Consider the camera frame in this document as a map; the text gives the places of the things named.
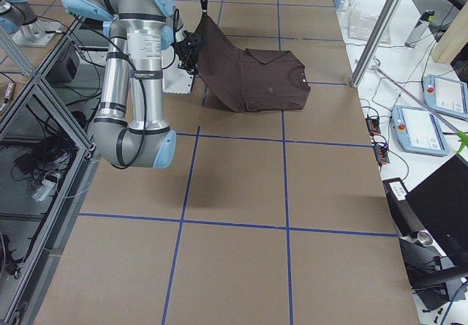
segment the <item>metal rod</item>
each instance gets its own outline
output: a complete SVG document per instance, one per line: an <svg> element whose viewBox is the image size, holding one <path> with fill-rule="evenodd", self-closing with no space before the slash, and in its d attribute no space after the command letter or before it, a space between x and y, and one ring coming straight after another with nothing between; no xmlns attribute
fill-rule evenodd
<svg viewBox="0 0 468 325"><path fill-rule="evenodd" d="M461 264L411 281L413 288L426 288L468 276L468 264Z"/></svg>
<svg viewBox="0 0 468 325"><path fill-rule="evenodd" d="M374 58L375 52L379 47L382 35L385 29L387 28L388 24L392 20L392 17L395 14L395 11L399 6L400 1L401 0L387 0L385 2L385 5L382 8L382 12L380 13L379 18L377 19L375 27L372 30L371 36L369 37L369 41L367 42L363 54L358 61L358 65L356 66L356 69L352 74L352 87L359 86L359 83L363 79L370 62Z"/></svg>
<svg viewBox="0 0 468 325"><path fill-rule="evenodd" d="M0 27L0 46L5 49L10 58L17 64L21 72L25 75L32 76L34 74L34 67L23 53L18 49L13 40L8 34Z"/></svg>
<svg viewBox="0 0 468 325"><path fill-rule="evenodd" d="M458 132L458 129L454 127L450 122L442 118L438 113L430 109L424 102L421 102L418 98L413 96L411 93L409 93L402 85L400 85L398 82L396 82L394 79L392 79L390 76L388 76L385 72L382 71L379 67L376 69L376 71L381 74L384 78L387 78L392 84L397 86L399 89L401 89L409 98L414 100L417 104L419 104L421 107L426 109L429 113L431 113L433 116L438 118L440 122L442 122L445 126L447 126L449 129L451 129L454 133Z"/></svg>

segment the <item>sticker label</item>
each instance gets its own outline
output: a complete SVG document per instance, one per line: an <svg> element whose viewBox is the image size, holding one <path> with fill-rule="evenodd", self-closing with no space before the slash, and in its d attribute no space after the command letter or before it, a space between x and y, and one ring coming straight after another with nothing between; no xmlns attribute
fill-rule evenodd
<svg viewBox="0 0 468 325"><path fill-rule="evenodd" d="M396 196L396 199L399 201L404 201L407 196L407 191L404 190L401 182L391 182L390 188L392 189L393 194Z"/></svg>
<svg viewBox="0 0 468 325"><path fill-rule="evenodd" d="M127 34L129 57L132 59L161 59L161 36L158 34Z"/></svg>

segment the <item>cardboard table surface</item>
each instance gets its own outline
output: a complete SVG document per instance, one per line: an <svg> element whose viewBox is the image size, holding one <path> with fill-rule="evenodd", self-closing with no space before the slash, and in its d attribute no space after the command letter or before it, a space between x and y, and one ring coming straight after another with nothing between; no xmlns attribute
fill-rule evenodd
<svg viewBox="0 0 468 325"><path fill-rule="evenodd" d="M306 65L306 108L165 95L173 164L101 160L35 324L418 324L332 1L210 1L239 48Z"/></svg>

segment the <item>electronic device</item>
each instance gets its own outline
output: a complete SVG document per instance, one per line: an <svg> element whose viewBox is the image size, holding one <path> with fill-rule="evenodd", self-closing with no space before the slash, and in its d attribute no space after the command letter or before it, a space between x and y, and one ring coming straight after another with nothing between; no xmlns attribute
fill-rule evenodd
<svg viewBox="0 0 468 325"><path fill-rule="evenodd" d="M45 78L49 82L70 82L75 78L79 66L80 58L72 43L69 43Z"/></svg>
<svg viewBox="0 0 468 325"><path fill-rule="evenodd" d="M409 282L424 305L434 310L455 297L468 276L468 162L456 154L408 192L400 179L383 182L388 205L400 231ZM427 231L443 257L418 234ZM464 292L455 300L464 299Z"/></svg>
<svg viewBox="0 0 468 325"><path fill-rule="evenodd" d="M468 162L457 154L406 197L419 220L455 265L468 264L467 182Z"/></svg>
<svg viewBox="0 0 468 325"><path fill-rule="evenodd" d="M427 75L424 101L438 113L468 120L468 86L465 82Z"/></svg>
<svg viewBox="0 0 468 325"><path fill-rule="evenodd" d="M392 110L392 123L404 151L438 157L448 155L439 121L427 110L396 105Z"/></svg>

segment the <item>brown t-shirt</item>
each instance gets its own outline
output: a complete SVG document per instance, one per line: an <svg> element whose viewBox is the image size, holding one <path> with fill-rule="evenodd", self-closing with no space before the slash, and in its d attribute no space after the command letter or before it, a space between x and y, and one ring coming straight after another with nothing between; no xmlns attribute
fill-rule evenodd
<svg viewBox="0 0 468 325"><path fill-rule="evenodd" d="M290 51L241 50L209 16L195 31L204 37L198 72L232 111L303 109L310 87L304 65Z"/></svg>

